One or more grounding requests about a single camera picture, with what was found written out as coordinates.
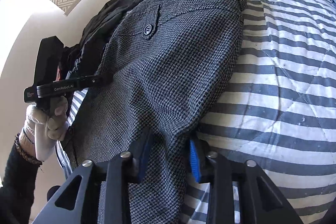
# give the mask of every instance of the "blue gripper pad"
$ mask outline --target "blue gripper pad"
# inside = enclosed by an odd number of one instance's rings
[[[190,140],[190,156],[189,162],[192,174],[196,180],[196,182],[200,183],[201,179],[201,171],[200,171],[200,159],[197,153],[197,149],[193,140]]]

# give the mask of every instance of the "gray and white striped blanket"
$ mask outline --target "gray and white striped blanket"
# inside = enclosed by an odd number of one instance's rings
[[[303,222],[318,223],[336,197],[336,9],[330,0],[247,0],[244,20],[235,73],[199,137],[230,160],[255,160]],[[85,94],[75,92],[70,123]],[[60,144],[57,152],[69,174]],[[189,176],[181,221],[205,223],[208,198],[209,185]]]

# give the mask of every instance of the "black sleeve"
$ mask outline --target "black sleeve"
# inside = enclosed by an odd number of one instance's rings
[[[41,164],[24,154],[17,138],[7,160],[3,187],[0,188],[0,223],[28,224],[36,174]]]

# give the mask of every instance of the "gray houndstooth trousers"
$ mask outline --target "gray houndstooth trousers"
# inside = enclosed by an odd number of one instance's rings
[[[189,134],[232,75],[246,0],[144,0],[119,24],[62,142],[72,168],[127,150],[144,127],[155,140],[145,180],[130,184],[133,224],[177,223],[184,201]],[[102,185],[100,208],[104,207]],[[98,223],[102,210],[99,211]]]

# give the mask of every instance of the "white glove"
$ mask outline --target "white glove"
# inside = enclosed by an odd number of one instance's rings
[[[64,96],[50,100],[51,117],[36,106],[29,105],[25,126],[19,136],[22,148],[38,160],[48,159],[54,151],[56,142],[64,140],[69,127],[67,109],[68,101]]]

